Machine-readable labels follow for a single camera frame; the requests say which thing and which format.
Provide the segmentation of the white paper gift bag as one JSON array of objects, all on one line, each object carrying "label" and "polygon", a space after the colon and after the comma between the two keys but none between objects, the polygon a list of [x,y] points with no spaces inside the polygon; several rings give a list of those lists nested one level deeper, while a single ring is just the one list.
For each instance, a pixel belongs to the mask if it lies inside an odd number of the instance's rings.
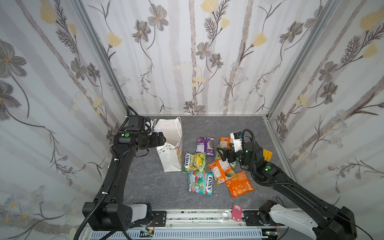
[{"label": "white paper gift bag", "polygon": [[156,147],[164,172],[182,171],[183,130],[180,117],[175,119],[154,119],[155,133],[163,133],[166,143]]}]

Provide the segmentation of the green Fox's mango tea bag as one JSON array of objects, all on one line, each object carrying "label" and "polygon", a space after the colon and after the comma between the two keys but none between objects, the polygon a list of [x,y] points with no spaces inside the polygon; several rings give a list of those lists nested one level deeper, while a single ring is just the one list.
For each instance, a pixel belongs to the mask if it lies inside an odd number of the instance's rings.
[{"label": "green Fox's mango tea bag", "polygon": [[201,173],[206,172],[207,154],[206,153],[186,153],[185,163],[183,165],[183,172],[197,171]]}]

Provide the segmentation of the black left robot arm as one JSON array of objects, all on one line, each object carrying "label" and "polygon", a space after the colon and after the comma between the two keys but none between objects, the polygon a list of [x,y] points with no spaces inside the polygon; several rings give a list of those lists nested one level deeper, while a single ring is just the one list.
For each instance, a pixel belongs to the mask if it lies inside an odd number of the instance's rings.
[{"label": "black left robot arm", "polygon": [[85,219],[75,233],[78,240],[86,225],[94,231],[110,233],[126,232],[137,220],[147,216],[147,204],[124,205],[124,189],[136,152],[163,146],[166,138],[162,132],[145,134],[144,132],[119,131],[110,148],[111,164],[103,184],[92,202],[83,206]]}]

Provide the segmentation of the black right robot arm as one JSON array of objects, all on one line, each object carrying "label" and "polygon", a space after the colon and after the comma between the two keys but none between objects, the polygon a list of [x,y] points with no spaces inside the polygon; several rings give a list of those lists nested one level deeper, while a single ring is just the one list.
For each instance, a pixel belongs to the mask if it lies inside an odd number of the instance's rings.
[{"label": "black right robot arm", "polygon": [[281,168],[265,160],[264,150],[257,143],[248,142],[239,151],[231,147],[218,148],[217,152],[223,161],[238,162],[246,167],[258,185],[272,188],[302,210],[298,213],[269,200],[259,208],[262,224],[282,224],[313,240],[357,238],[355,216],[351,210],[337,208],[296,183]]}]

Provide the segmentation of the orange chips packet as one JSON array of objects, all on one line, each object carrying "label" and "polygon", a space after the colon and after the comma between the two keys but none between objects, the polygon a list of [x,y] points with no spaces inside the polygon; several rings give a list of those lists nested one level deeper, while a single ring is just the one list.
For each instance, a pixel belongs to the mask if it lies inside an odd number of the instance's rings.
[{"label": "orange chips packet", "polygon": [[232,198],[237,198],[244,194],[254,192],[255,189],[245,171],[237,173],[236,176],[226,181]]}]

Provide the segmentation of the teal Fox's fruits candy bag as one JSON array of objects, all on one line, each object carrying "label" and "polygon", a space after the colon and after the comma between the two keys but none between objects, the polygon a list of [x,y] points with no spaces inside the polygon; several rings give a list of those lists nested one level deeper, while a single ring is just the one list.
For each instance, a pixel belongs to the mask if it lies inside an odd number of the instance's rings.
[{"label": "teal Fox's fruits candy bag", "polygon": [[214,175],[212,173],[189,171],[187,192],[212,196]]}]

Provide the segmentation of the orange Savoria snack packet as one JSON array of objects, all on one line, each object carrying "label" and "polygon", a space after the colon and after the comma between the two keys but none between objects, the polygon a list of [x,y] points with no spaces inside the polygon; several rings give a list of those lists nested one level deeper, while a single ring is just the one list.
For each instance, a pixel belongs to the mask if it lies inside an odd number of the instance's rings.
[{"label": "orange Savoria snack packet", "polygon": [[236,173],[230,164],[221,158],[209,163],[208,166],[214,175],[217,186],[236,177]]}]

